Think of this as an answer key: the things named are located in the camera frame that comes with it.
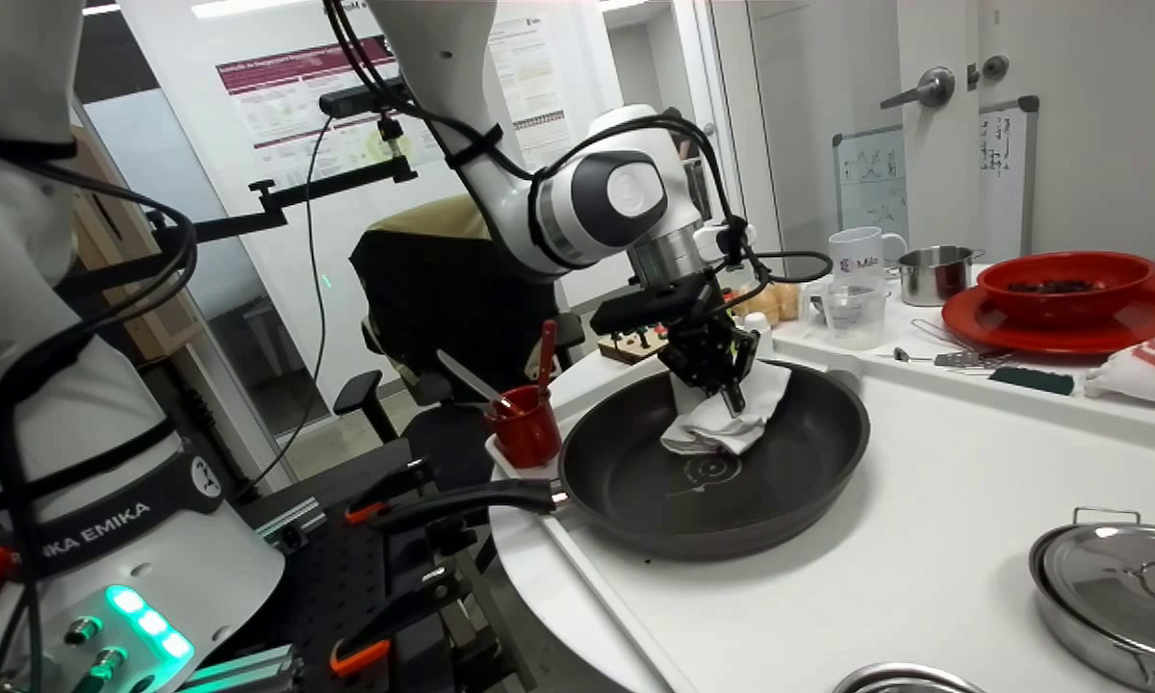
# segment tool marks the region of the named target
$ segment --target red plate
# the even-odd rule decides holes
[[[1130,305],[1122,305],[1104,325],[1077,325],[1077,328],[1026,328],[1009,325],[999,307],[990,305],[990,294],[966,287],[945,299],[943,325],[954,340],[986,348],[986,349],[1013,349],[1031,358],[1107,358],[1111,349],[1136,348],[1155,340],[1155,276],[1142,282]]]

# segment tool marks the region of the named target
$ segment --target frying pan handle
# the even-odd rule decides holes
[[[392,504],[370,529],[373,532],[411,532],[411,529],[422,529],[422,522],[436,522],[447,517],[470,517],[470,512],[493,509],[493,504],[554,512],[560,499],[564,499],[564,493],[549,482],[493,482],[493,486],[473,486],[473,490],[454,490],[454,493]]]

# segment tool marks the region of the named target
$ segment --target black cable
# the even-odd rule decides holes
[[[126,325],[134,317],[144,317],[144,310],[162,307],[166,299],[171,299],[192,282],[192,273],[194,273],[194,226],[183,210],[178,210],[178,209],[170,209],[152,198],[142,198],[142,191],[119,190],[119,186],[61,168],[61,165],[25,162],[17,168],[38,173],[38,178],[57,181],[57,186],[70,186],[70,190],[83,190],[83,191],[97,191],[97,198],[114,198],[114,200],[152,209],[166,221],[171,221],[171,230],[182,235],[178,237],[182,250],[171,254],[171,263],[166,263],[166,269],[152,273],[134,298],[119,299],[114,307],[108,307],[97,321],[83,321],[87,332],[103,332],[112,325]]]
[[[343,0],[323,0],[323,17],[332,18],[332,33],[334,44],[343,47],[343,56],[351,67],[351,73],[370,90],[370,91],[384,91],[384,76],[379,68],[370,60],[370,55],[363,50],[354,28],[351,28],[351,17],[343,8]],[[451,127],[459,129],[465,142],[482,142],[484,136],[473,129],[470,123],[460,121],[451,121],[451,115],[437,115],[437,112],[427,112],[418,103],[395,103],[395,112],[411,115],[411,121],[422,121],[427,127]],[[505,150],[490,146],[484,150],[505,173],[519,178],[519,181],[531,181],[531,173],[522,165],[515,165]]]
[[[715,310],[730,310],[735,305],[760,298],[768,285],[805,285],[805,282],[819,282],[830,273],[830,258],[819,250],[768,250],[768,254],[745,250],[745,258],[753,266],[758,285],[749,294],[740,294],[735,299],[719,305]],[[819,263],[819,269],[781,276],[781,273],[768,273],[768,266],[760,258],[812,258],[812,263]]]
[[[8,657],[8,649],[12,649],[12,634],[16,634],[16,626],[21,625],[21,616],[25,616],[25,589],[16,597],[16,604],[12,604],[12,616],[8,616],[8,625],[3,625],[3,631],[0,631],[0,675],[3,675],[3,657]]]
[[[603,129],[582,137],[582,142],[570,146],[560,156],[554,156],[547,168],[537,168],[537,173],[535,173],[535,186],[549,181],[549,178],[554,178],[564,162],[574,162],[582,150],[588,150],[588,146],[596,146],[596,142],[603,142],[603,137],[627,136],[627,129],[674,129],[674,136],[690,137],[690,142],[699,150],[699,156],[704,156],[704,165],[708,165],[708,173],[710,173],[710,186],[715,186],[722,221],[730,221],[730,200],[728,200],[722,168],[719,168],[719,162],[715,162],[715,146],[708,142],[708,136],[704,136],[695,123],[690,123],[690,121],[680,121],[680,115],[669,115],[669,112],[622,121],[622,123],[615,123],[615,127],[603,127]]]
[[[119,224],[112,221],[103,198],[87,191],[87,200],[92,200],[92,209],[103,217],[108,230],[121,242],[121,230],[119,230]]]
[[[0,137],[0,162],[16,165],[21,173],[35,173],[35,178],[70,186],[70,190],[83,190],[83,191],[97,191],[97,198],[114,198],[114,200],[156,209],[166,221],[171,221],[171,226],[182,235],[182,254],[171,254],[171,263],[166,263],[166,269],[156,276],[151,276],[138,294],[129,294],[126,299],[103,307],[101,317],[82,321],[82,328],[87,336],[97,336],[112,325],[126,325],[126,321],[144,317],[144,310],[162,307],[166,299],[171,299],[194,269],[192,221],[182,217],[170,204],[156,204],[156,200],[142,198],[142,191],[129,191],[129,190],[119,190],[119,186],[61,168],[61,165],[49,162],[49,150],[61,150],[61,146],[35,146],[35,142]],[[12,611],[12,618],[3,625],[3,634],[0,634],[0,668],[3,668],[3,657],[12,649],[17,616],[25,616],[25,626],[31,626],[31,693],[38,693],[43,688],[43,604],[38,604],[43,556],[38,556],[35,495],[25,495],[25,486],[31,482],[25,482],[21,450],[17,450],[17,439],[16,439],[16,403],[0,403],[0,490],[12,495],[8,521],[12,521],[12,534],[17,544],[17,558],[21,558],[21,594],[17,594],[17,608]]]
[[[192,230],[192,221],[182,217],[178,209],[162,204],[162,200],[151,200],[142,191],[129,191],[129,190],[119,190],[119,186],[108,186],[108,181],[97,181],[97,178],[83,178],[83,173],[71,173],[71,168],[61,168],[55,162],[35,162],[35,156],[21,156],[17,150],[0,150],[0,156],[16,168],[25,168],[35,178],[44,178],[44,181],[57,181],[57,186],[70,186],[70,190],[83,190],[83,191],[97,191],[97,198],[114,198],[114,200],[129,200],[129,204],[142,204],[142,209],[152,209],[162,210],[166,221],[171,221],[178,226],[178,245],[182,254],[171,254],[170,266],[162,266],[156,276],[151,276],[138,294],[129,294],[126,299],[112,305],[108,310],[101,310],[97,321],[83,321],[87,332],[103,332],[112,325],[126,325],[134,317],[144,317],[152,307],[162,307],[166,299],[171,299],[171,294],[182,294],[194,269],[194,230]]]
[[[305,186],[311,186],[311,178],[316,178],[319,142],[323,142],[323,136],[332,129],[332,123],[334,123],[334,121],[323,121],[323,127],[319,127],[316,137],[311,137]],[[316,299],[316,358],[311,358],[311,376],[319,376],[323,349],[328,349],[328,340],[332,340],[332,321],[328,321],[323,294],[319,294],[319,263],[316,263],[311,200],[305,204],[305,237],[307,237],[311,299]],[[252,486],[260,486],[260,482],[283,462],[283,454],[292,450],[292,444],[297,444],[301,432],[307,426],[307,402],[311,402],[311,398],[307,398],[307,372],[305,372],[305,376],[301,376],[301,425],[297,425],[292,434],[277,448],[277,454],[270,457],[270,467],[256,471]]]

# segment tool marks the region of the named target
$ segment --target black chair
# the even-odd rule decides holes
[[[418,403],[437,403],[401,434],[429,457],[437,490],[482,486],[490,476],[482,402],[436,363],[436,349],[509,389],[527,381],[522,363],[544,321],[558,321],[558,353],[582,343],[582,325],[558,317],[549,282],[522,276],[490,237],[429,237],[379,224],[351,263],[370,299],[370,349],[392,358]],[[379,372],[354,376],[334,412],[365,412],[375,434],[392,439],[375,385]]]

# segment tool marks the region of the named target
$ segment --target white countertop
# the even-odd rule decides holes
[[[1155,408],[896,366],[887,349],[828,348],[805,325],[781,328],[775,348],[860,381],[875,444],[840,504],[801,538],[740,562],[647,562],[499,509],[499,562],[531,611],[627,688],[830,688],[896,657],[999,693],[1116,688],[1041,631],[1023,556],[1075,504],[1155,521]],[[627,376],[638,372],[583,358],[554,402]]]

